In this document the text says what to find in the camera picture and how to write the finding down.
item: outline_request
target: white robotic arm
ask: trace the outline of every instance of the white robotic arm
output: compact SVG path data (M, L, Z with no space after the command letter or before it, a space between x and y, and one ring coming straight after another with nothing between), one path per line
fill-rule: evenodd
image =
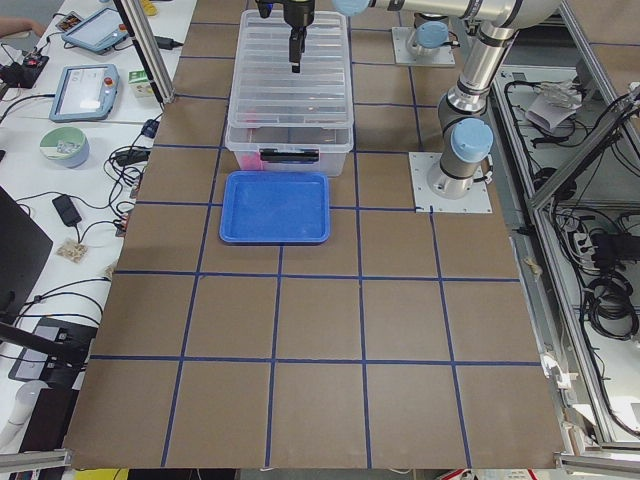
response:
M484 20L458 82L438 107L445 150L440 164L429 173L429 183L438 195L461 198L470 188L478 164L493 143L489 127L473 117L484 113L491 83L518 30L546 20L560 3L561 0L333 0L334 8L347 16L376 7L390 12L411 10Z

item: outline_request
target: black handle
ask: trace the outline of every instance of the black handle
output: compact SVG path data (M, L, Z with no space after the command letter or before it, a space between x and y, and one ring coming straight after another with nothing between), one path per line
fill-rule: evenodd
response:
M260 149L260 160L269 163L311 164L320 160L318 150L303 150L301 152L278 152L273 148Z

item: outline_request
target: computer monitor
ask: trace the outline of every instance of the computer monitor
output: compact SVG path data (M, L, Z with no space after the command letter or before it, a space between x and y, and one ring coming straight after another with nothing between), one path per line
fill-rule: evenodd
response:
M0 187L0 322L15 322L52 246L47 234Z

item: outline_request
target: blue tray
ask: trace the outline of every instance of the blue tray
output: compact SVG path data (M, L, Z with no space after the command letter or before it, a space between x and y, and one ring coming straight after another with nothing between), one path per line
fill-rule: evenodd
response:
M331 233L323 173L233 172L227 178L220 238L229 243L322 243Z

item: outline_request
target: blue plastic lid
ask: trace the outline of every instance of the blue plastic lid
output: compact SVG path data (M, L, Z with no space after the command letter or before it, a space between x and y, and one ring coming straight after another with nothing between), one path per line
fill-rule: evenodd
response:
M426 22L417 28L416 39L424 48L438 48L449 40L449 29L442 22Z
M466 118L455 126L451 135L451 147L464 162L478 163L484 160L493 145L493 132L477 118Z
M324 173L237 171L227 177L220 238L245 244L318 244L329 238Z
M369 8L370 0L333 0L333 8L347 17L359 15Z

